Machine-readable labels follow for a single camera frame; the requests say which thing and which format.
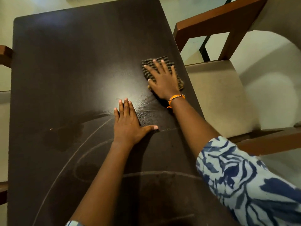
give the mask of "orange bracelet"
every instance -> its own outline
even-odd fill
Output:
[[[172,108],[171,106],[170,106],[170,103],[171,103],[171,101],[173,100],[173,99],[175,99],[175,98],[179,98],[179,97],[183,97],[183,98],[185,98],[185,96],[184,96],[184,94],[182,94],[182,95],[180,95],[180,94],[178,94],[178,95],[174,95],[174,96],[172,96],[167,102],[168,102],[168,104],[169,104],[169,106],[167,107],[167,108]]]

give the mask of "hand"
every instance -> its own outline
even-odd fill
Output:
[[[158,72],[148,65],[144,67],[155,77],[156,83],[151,79],[148,80],[151,89],[158,95],[159,98],[169,100],[172,96],[180,94],[177,74],[175,72],[175,67],[171,66],[171,74],[164,62],[161,60],[162,66],[154,59],[153,63],[156,65]]]
[[[128,146],[130,149],[137,144],[151,130],[158,129],[157,125],[140,127],[137,114],[132,102],[126,98],[124,106],[119,100],[119,114],[117,108],[114,109],[114,143]]]

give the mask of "patterned shirt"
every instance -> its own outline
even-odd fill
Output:
[[[301,190],[224,137],[210,140],[196,167],[242,225],[301,225]],[[66,226],[83,226],[69,221]]]

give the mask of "water stain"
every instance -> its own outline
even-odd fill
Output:
[[[50,128],[44,132],[43,144],[60,152],[64,152],[80,141],[84,123],[110,116],[108,113],[90,111],[62,121],[58,128]]]

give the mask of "cleaning cloth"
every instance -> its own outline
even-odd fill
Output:
[[[159,57],[156,59],[158,63],[161,63],[161,60],[164,60],[165,64],[168,67],[168,70],[171,72],[171,66],[174,66],[175,64],[171,61],[169,61],[167,56],[163,56],[163,57]],[[144,77],[148,80],[148,79],[152,79],[154,82],[156,82],[155,77],[144,67],[144,65],[148,65],[151,68],[153,68],[154,70],[158,71],[157,67],[155,66],[155,64],[153,63],[153,59],[147,59],[147,60],[142,60],[141,61],[141,65],[142,65],[142,70],[143,70],[143,74]],[[179,76],[177,76],[178,78],[178,84],[179,84],[179,90],[182,90],[184,88],[184,82],[182,81],[182,79],[179,78]]]

